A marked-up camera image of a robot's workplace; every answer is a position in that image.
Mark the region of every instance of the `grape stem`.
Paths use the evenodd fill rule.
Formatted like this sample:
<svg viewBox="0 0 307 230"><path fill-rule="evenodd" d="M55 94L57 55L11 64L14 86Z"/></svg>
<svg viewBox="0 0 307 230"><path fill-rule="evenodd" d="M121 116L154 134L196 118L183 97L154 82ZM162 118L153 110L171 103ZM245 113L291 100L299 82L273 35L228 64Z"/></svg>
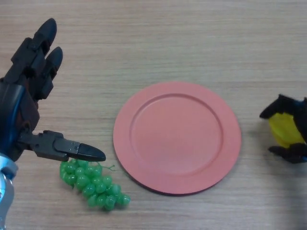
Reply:
<svg viewBox="0 0 307 230"><path fill-rule="evenodd" d="M118 171L118 170L114 170L114 169L112 169L112 168L114 168L115 167L115 165L112 165L111 167L106 167L106 166L102 166L99 162L97 162L102 168L106 168L106 169L109 169L110 171Z"/></svg>

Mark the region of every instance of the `green grapes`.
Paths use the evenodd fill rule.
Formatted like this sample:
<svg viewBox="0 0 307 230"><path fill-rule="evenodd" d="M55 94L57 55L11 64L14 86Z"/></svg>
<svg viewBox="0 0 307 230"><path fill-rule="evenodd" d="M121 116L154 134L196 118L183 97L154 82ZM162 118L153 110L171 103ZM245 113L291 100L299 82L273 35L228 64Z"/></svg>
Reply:
<svg viewBox="0 0 307 230"><path fill-rule="evenodd" d="M103 208L111 211L116 206L126 207L130 196L122 193L119 184L113 184L110 175L102 175L103 166L99 163L71 159L62 162L59 169L60 178L73 188L76 187L87 199L89 207Z"/></svg>

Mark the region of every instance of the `pink plate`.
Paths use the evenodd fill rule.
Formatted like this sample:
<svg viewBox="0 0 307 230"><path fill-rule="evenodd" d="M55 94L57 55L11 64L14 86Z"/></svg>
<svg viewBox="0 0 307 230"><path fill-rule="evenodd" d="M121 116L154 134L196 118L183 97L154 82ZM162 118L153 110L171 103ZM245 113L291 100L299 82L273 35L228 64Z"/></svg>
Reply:
<svg viewBox="0 0 307 230"><path fill-rule="evenodd" d="M127 173L160 193L186 195L234 166L241 130L231 108L196 84L166 82L132 96L115 121L116 155Z"/></svg>

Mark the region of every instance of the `wooden table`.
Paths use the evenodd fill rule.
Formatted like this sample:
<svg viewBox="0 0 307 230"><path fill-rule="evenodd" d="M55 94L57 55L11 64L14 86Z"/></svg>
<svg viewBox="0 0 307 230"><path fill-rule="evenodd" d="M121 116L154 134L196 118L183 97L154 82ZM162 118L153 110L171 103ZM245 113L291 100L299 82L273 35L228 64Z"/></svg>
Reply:
<svg viewBox="0 0 307 230"><path fill-rule="evenodd" d="M40 102L37 132L50 129L103 149L114 181L131 195L125 211L89 210L59 179L59 163L25 152L18 160L9 230L302 230L306 165L269 154L259 113L279 93L307 95L307 2L295 0L1 0L0 75L23 39L49 17L64 61ZM112 130L125 101L161 81L211 88L236 113L240 158L212 189L153 194L116 161Z"/></svg>

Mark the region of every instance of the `black object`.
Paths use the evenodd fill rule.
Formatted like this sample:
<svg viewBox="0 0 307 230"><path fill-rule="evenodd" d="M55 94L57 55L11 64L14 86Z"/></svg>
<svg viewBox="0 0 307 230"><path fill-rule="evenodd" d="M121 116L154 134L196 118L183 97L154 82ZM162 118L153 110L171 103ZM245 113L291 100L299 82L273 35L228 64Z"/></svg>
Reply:
<svg viewBox="0 0 307 230"><path fill-rule="evenodd" d="M86 161L105 161L105 154L92 146L66 140L61 133L32 134L39 121L38 101L53 89L63 52L55 48L45 59L57 33L54 19L47 20L26 38L11 58L13 63L0 79L0 153L17 161L24 150L38 157L67 161L69 157Z"/></svg>
<svg viewBox="0 0 307 230"><path fill-rule="evenodd" d="M280 94L273 103L262 111L260 118L269 119L276 113L286 113L293 116L295 126L305 143L294 143L287 149L281 146L271 146L269 151L290 163L307 162L307 99L298 101Z"/></svg>

